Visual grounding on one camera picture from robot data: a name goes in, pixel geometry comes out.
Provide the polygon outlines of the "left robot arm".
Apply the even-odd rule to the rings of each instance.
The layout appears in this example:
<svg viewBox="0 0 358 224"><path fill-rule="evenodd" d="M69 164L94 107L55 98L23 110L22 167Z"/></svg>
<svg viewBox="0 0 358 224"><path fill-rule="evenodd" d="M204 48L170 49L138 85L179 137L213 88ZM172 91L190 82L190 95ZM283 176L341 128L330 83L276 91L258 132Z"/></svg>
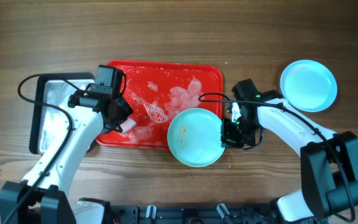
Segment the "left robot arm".
<svg viewBox="0 0 358 224"><path fill-rule="evenodd" d="M124 99L127 75L116 67L99 65L91 73L37 74L34 104L35 122L43 108L63 115L59 146L48 149L19 183L6 182L0 191L2 223L116 223L111 204L105 200L82 198L70 205L71 182L92 142L100 134L126 133L135 126L133 110ZM50 80L74 88L65 98L66 108L44 102L45 84Z"/></svg>

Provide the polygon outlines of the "light blue plate bottom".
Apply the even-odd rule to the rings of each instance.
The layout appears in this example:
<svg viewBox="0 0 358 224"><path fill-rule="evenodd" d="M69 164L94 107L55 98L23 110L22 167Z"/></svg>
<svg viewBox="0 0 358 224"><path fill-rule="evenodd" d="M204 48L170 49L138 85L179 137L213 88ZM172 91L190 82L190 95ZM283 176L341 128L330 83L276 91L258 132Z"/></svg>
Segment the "light blue plate bottom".
<svg viewBox="0 0 358 224"><path fill-rule="evenodd" d="M182 111L168 127L170 152L190 167L211 165L225 150L221 142L221 125L221 119L209 110L192 108Z"/></svg>

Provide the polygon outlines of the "pink sponge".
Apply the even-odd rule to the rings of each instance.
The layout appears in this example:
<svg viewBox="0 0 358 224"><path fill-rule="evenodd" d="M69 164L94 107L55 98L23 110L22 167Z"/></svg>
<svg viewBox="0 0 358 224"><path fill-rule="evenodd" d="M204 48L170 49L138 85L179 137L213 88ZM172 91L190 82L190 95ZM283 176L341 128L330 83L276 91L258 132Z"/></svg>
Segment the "pink sponge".
<svg viewBox="0 0 358 224"><path fill-rule="evenodd" d="M121 133L125 134L126 132L130 131L135 125L136 122L132 118L127 118L119 125L119 127L121 129Z"/></svg>

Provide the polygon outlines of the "light blue plate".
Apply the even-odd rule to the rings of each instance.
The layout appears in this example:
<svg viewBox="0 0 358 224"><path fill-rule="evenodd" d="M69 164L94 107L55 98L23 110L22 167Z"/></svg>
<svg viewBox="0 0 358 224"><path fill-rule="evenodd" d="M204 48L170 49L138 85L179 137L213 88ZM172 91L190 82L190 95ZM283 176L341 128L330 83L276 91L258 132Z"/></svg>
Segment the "light blue plate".
<svg viewBox="0 0 358 224"><path fill-rule="evenodd" d="M211 165L225 150L221 142L221 125L221 119L209 110L192 108L182 111L168 127L170 152L190 167Z"/></svg>
<svg viewBox="0 0 358 224"><path fill-rule="evenodd" d="M328 109L337 97L333 73L314 60L289 64L281 74L280 89L292 106L312 113Z"/></svg>

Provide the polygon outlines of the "light blue plate top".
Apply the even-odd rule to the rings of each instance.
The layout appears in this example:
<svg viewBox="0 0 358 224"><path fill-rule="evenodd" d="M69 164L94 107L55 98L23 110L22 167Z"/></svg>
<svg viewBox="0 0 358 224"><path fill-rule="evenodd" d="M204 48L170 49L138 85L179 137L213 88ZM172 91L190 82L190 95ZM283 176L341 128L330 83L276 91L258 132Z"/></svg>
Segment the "light blue plate top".
<svg viewBox="0 0 358 224"><path fill-rule="evenodd" d="M292 106L312 113L328 109L337 97L333 73L314 60L289 64L281 74L280 89Z"/></svg>

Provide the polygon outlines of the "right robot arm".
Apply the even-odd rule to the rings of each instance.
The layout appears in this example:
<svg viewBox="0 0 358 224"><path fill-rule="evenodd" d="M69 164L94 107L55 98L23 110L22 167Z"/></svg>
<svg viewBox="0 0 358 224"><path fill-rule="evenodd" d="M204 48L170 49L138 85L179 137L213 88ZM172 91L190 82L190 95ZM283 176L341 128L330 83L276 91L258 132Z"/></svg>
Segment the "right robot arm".
<svg viewBox="0 0 358 224"><path fill-rule="evenodd" d="M349 210L346 221L353 222L358 205L358 137L316 124L277 91L258 91L250 79L238 82L232 94L227 109L232 116L222 124L223 145L253 149L268 129L300 157L301 188L274 201L272 220L322 220Z"/></svg>

